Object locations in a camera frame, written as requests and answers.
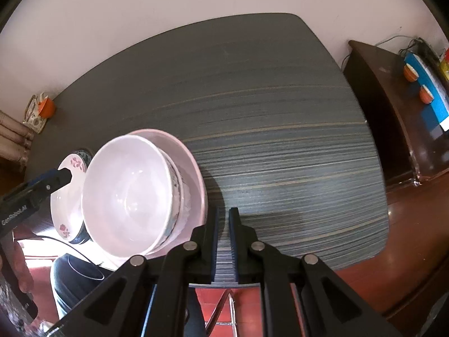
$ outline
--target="screw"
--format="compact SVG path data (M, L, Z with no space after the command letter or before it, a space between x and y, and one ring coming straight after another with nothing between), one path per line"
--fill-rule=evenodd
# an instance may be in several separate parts
M140 266L145 261L145 257L141 255L135 255L129 259L129 263L133 266Z
M304 256L304 261L308 265L315 265L318 262L318 257L316 257L313 253L308 253Z
M265 248L265 244L263 242L256 241L256 242L251 243L251 248L254 251L262 251Z
M194 241L184 242L184 244L182 246L184 247L184 249L186 251L193 251L196 249L196 247L198 247L198 245Z

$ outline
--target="striped tabletop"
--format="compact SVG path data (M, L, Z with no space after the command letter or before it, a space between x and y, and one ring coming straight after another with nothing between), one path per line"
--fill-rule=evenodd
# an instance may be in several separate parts
M330 54L294 15L231 16L162 33L91 69L56 105L33 142L28 178L74 149L97 151L139 128L187 145L221 210L219 286L234 282L233 206L261 240L287 255L314 252L335 269L385 246L385 191L365 118Z

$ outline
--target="wall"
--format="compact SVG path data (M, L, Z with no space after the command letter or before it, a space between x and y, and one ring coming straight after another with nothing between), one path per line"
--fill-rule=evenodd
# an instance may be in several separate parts
M214 17L290 12L334 59L347 40L375 44L394 34L447 45L421 0L23 0L0 34L0 108L17 120L32 94L60 92L106 58L166 30ZM397 51L409 39L385 47Z

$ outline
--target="human hand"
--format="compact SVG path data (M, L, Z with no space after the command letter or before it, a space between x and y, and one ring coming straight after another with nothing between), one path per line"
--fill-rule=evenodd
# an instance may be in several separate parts
M3 266L3 260L0 258L0 271ZM13 264L11 265L17 280L19 281L19 288L22 292L30 292L34 287L34 280L25 262L22 247L18 242L14 242Z

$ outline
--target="dark pants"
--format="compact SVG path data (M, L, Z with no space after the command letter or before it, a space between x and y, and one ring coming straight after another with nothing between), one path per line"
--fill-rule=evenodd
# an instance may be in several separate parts
M101 283L101 281L86 278L73 269L82 275L94 279L101 278L98 269L91 263L67 253L56 259L52 266L51 283L59 318L65 316L78 302ZM113 272L103 268L101 270L105 277L108 277ZM205 337L204 317L194 288L189 288L188 290L187 309L189 311L189 320L184 326L184 336Z

